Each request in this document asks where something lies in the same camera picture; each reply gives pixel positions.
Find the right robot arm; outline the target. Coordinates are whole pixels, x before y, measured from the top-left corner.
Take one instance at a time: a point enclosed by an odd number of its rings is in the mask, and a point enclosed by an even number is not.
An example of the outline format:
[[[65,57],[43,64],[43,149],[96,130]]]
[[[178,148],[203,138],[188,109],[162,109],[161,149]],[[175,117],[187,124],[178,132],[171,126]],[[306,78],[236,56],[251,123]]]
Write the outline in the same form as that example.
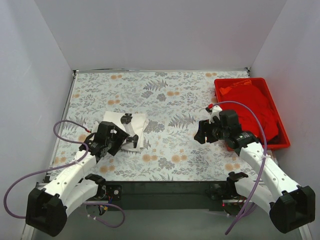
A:
[[[206,111],[210,118],[199,122],[194,139],[200,144],[225,141],[258,174],[257,180],[251,180],[244,172],[230,172],[226,179],[227,195],[232,199],[246,197],[268,213],[276,229],[284,234],[313,222],[316,213],[313,189],[301,186],[282,171],[258,138],[242,130],[234,110],[210,105]]]

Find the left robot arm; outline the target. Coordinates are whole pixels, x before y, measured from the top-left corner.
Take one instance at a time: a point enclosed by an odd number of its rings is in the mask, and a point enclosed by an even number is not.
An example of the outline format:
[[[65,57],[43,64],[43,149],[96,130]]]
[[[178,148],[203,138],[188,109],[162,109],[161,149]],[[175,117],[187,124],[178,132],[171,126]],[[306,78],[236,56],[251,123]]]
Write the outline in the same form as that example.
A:
[[[97,201],[103,214],[121,192],[120,186],[108,186],[100,175],[90,173],[107,154],[114,156],[129,137],[112,122],[102,121],[97,130],[80,143],[71,166],[65,167],[43,188],[28,195],[25,222],[52,237],[66,225],[68,216],[86,201]]]

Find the white t-shirt with robot print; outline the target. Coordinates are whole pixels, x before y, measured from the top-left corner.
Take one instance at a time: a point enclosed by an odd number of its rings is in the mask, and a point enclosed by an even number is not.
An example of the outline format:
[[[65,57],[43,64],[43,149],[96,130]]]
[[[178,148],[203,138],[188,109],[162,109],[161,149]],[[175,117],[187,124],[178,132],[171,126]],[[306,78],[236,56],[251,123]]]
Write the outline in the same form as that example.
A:
[[[123,113],[106,111],[102,119],[106,122],[112,122],[120,129],[133,138],[137,136],[137,141],[125,141],[121,149],[130,152],[140,152],[144,147],[144,131],[149,124],[146,113]]]

